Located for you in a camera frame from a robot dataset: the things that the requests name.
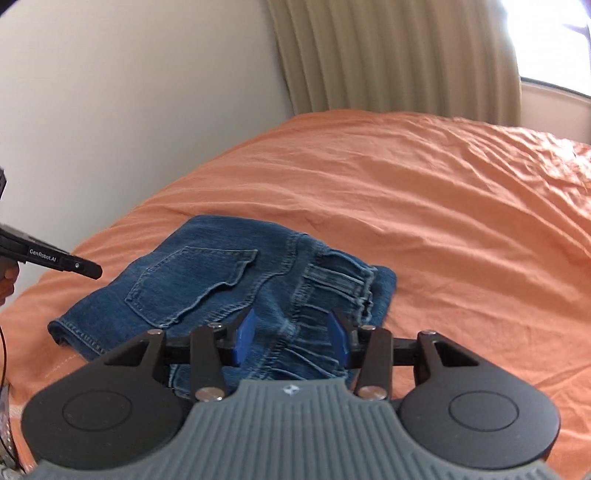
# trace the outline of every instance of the gray plastic cover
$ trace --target gray plastic cover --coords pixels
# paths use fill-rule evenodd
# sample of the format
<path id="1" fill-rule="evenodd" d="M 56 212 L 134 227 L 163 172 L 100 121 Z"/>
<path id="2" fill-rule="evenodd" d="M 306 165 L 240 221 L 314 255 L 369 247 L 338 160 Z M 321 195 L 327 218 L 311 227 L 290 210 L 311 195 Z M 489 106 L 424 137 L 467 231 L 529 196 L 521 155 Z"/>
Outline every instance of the gray plastic cover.
<path id="1" fill-rule="evenodd" d="M 343 379 L 244 380 L 227 399 L 196 404 L 166 447 L 133 464 L 81 472 L 41 462 L 27 478 L 560 480 L 542 461 L 494 472 L 441 460 L 413 441 L 389 403 L 356 397 Z"/>

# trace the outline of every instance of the gray ribbed surface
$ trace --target gray ribbed surface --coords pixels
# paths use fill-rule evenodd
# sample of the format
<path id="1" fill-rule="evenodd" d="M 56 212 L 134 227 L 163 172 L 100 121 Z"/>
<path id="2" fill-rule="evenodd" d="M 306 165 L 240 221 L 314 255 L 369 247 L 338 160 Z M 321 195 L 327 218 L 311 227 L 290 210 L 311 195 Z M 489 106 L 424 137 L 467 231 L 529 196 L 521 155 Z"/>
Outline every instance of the gray ribbed surface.
<path id="1" fill-rule="evenodd" d="M 284 388 L 300 390 L 288 395 Z M 175 439 L 132 466 L 75 472 L 42 464 L 30 480 L 558 480 L 542 462 L 471 471 L 416 445 L 389 404 L 361 400 L 342 379 L 243 381 L 199 404 Z"/>
<path id="2" fill-rule="evenodd" d="M 500 0 L 267 0 L 295 113 L 354 108 L 519 125 Z"/>

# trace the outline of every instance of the denim shorts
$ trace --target denim shorts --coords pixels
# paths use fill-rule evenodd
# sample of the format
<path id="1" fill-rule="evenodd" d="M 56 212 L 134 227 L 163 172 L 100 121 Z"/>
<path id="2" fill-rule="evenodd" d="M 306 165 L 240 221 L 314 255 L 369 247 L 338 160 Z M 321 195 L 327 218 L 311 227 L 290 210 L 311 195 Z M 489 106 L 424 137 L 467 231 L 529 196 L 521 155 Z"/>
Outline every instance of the denim shorts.
<path id="1" fill-rule="evenodd" d="M 224 367 L 231 391 L 243 378 L 353 377 L 327 334 L 336 309 L 356 325 L 381 325 L 396 286 L 389 268 L 368 265 L 305 233 L 228 216 L 190 219 L 108 286 L 52 321 L 49 332 L 87 360 L 151 328 L 186 336 L 229 323 L 245 307 L 258 317 L 240 367 Z M 188 397 L 189 366 L 173 365 L 170 385 Z"/>

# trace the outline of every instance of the orange bedsheet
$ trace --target orange bedsheet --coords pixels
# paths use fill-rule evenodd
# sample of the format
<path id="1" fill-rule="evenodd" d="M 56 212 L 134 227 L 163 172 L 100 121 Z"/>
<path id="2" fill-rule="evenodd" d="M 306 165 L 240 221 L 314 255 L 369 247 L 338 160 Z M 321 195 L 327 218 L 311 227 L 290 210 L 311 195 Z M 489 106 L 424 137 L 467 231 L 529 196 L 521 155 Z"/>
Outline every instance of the orange bedsheet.
<path id="1" fill-rule="evenodd" d="M 84 364 L 47 323 L 212 213 L 277 222 L 391 267 L 392 332 L 436 329 L 546 392 L 563 420 L 550 465 L 580 480 L 591 469 L 590 187 L 591 147 L 551 135 L 416 113 L 296 117 L 79 246 L 101 280 L 49 272 L 3 312 L 19 452 L 32 463 L 22 406 Z M 396 392 L 409 388 L 400 372 Z"/>

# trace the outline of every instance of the white wall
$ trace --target white wall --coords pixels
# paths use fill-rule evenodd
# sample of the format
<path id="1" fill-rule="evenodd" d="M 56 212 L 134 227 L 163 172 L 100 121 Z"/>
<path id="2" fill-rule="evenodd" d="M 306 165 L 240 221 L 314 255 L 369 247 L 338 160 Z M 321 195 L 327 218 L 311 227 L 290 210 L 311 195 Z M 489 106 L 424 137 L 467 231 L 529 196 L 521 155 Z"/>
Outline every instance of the white wall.
<path id="1" fill-rule="evenodd" d="M 291 115 L 265 0 L 20 0 L 0 17 L 0 221 L 72 249 Z M 42 269 L 21 271 L 17 293 Z"/>
<path id="2" fill-rule="evenodd" d="M 591 144 L 591 100 L 524 82 L 521 101 L 524 127 Z"/>

